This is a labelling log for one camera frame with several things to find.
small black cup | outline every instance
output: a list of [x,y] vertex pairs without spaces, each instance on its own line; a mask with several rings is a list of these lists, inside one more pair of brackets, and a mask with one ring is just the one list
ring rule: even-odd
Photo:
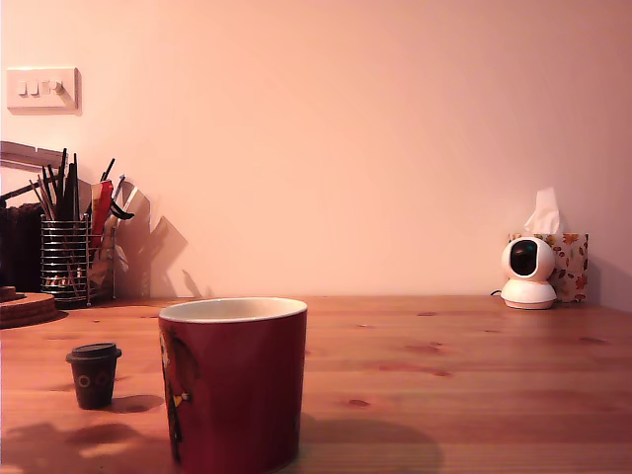
[[96,410],[112,403],[117,359],[122,351],[115,343],[80,346],[66,356],[72,366],[79,407]]

cup lid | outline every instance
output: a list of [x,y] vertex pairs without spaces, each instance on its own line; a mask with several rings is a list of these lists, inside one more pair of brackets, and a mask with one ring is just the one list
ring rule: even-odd
[[117,348],[115,343],[96,343],[73,349],[72,352],[66,356],[66,361],[100,360],[110,357],[118,358],[121,355],[122,351]]

mug rim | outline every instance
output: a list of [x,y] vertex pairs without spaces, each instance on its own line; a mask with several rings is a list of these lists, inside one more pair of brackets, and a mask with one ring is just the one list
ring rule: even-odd
[[[194,307],[194,306],[204,306],[211,303],[221,303],[222,301],[278,301],[283,303],[290,303],[296,305],[296,309],[292,309],[290,311],[279,311],[279,313],[268,315],[268,316],[252,316],[246,318],[203,318],[186,315],[173,315],[169,314],[174,309],[178,308],[186,308],[186,307]],[[250,323],[254,321],[269,321],[272,319],[286,318],[289,316],[294,316],[296,314],[300,314],[304,311],[307,311],[307,303],[305,301],[301,301],[300,299],[293,298],[282,298],[276,296],[238,296],[238,297],[228,297],[228,298],[210,298],[210,299],[201,299],[197,301],[187,301],[184,303],[177,303],[166,308],[160,310],[158,317],[165,321],[171,321],[174,323],[192,323],[192,324],[223,324],[223,323]]]

light switch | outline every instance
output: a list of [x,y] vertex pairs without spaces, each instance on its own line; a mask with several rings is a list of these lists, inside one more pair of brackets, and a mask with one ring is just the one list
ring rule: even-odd
[[56,79],[50,79],[48,81],[48,87],[50,88],[51,94],[59,94],[63,91],[63,85],[61,81],[57,81]]
[[27,95],[27,81],[19,81],[16,92],[19,96]]
[[40,81],[29,81],[29,95],[38,96],[40,94]]
[[78,89],[76,67],[10,67],[3,88],[10,110],[49,109],[61,114],[77,110]]

switch plate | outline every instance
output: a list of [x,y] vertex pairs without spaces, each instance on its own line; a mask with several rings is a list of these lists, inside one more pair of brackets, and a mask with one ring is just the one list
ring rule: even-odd
[[[75,111],[77,109],[76,67],[10,68],[7,69],[7,109],[39,109]],[[61,91],[49,90],[51,78],[61,82]],[[28,94],[21,95],[22,83],[28,85]]]

